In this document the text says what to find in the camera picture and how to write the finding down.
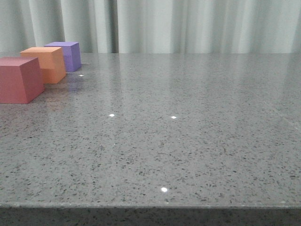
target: gray countertop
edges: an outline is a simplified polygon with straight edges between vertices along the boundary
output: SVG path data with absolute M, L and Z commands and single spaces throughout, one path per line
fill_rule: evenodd
M 0 104 L 0 206 L 301 206 L 300 54 L 82 63 Z

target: quartz countertop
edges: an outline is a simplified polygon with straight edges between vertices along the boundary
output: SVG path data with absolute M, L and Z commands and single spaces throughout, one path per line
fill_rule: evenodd
M 300 54 L 81 57 L 0 104 L 0 206 L 301 206 Z

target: red cube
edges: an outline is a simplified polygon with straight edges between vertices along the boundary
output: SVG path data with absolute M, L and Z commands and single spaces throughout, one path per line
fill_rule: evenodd
M 0 103 L 27 104 L 44 89 L 37 57 L 0 58 Z

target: cube face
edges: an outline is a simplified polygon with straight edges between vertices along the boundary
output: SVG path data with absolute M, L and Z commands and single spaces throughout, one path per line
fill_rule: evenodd
M 37 57 L 43 82 L 57 84 L 66 76 L 63 49 L 60 47 L 33 47 L 20 52 L 23 57 Z
M 74 41 L 51 42 L 45 47 L 62 47 L 67 72 L 74 72 L 81 67 L 79 43 Z
M 0 58 L 0 103 L 27 104 L 43 91 L 37 58 Z

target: foam block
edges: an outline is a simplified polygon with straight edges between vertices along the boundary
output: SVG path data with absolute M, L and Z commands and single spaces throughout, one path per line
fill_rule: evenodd
M 57 84 L 66 76 L 63 49 L 61 47 L 32 47 L 20 52 L 22 57 L 37 57 L 43 82 Z
M 27 104 L 44 89 L 38 58 L 0 58 L 0 103 Z
M 79 43 L 74 41 L 51 42 L 45 47 L 62 47 L 67 72 L 74 72 L 81 67 Z

